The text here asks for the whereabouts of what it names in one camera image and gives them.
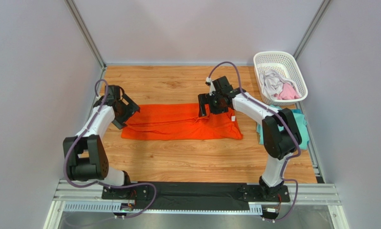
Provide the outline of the orange t shirt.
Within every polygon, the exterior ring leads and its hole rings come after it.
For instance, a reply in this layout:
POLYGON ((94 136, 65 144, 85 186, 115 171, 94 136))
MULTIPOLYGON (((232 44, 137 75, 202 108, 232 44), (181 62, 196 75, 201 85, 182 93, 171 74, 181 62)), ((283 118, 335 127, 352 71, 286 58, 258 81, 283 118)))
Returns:
POLYGON ((235 111, 199 117, 199 104, 145 104, 126 122, 121 138, 132 140, 243 139, 235 111))

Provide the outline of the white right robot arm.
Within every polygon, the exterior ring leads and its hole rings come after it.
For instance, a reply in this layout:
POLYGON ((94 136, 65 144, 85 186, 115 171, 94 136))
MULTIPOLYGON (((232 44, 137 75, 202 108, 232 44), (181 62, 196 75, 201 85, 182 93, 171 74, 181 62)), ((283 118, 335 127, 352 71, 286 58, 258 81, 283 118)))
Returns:
POLYGON ((268 160, 256 190, 264 200, 279 199, 287 159, 301 143, 292 111, 275 109, 255 99, 241 87, 233 88, 226 76, 216 80, 207 77, 206 85, 210 91, 198 95, 199 117, 223 114, 233 109, 247 115, 262 127, 261 136, 268 160))

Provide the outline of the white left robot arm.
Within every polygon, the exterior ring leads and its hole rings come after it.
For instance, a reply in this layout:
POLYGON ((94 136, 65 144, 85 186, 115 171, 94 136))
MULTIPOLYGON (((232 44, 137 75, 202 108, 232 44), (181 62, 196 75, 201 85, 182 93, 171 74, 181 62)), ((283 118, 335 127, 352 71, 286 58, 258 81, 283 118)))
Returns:
POLYGON ((109 187, 131 184, 127 172, 109 165, 102 139, 110 124, 121 130, 127 126, 128 119, 139 111, 140 107, 125 94, 122 87, 106 87, 105 94, 94 104, 92 114, 83 128, 75 136, 63 141, 63 171, 71 185, 75 186, 76 181, 89 181, 109 187))

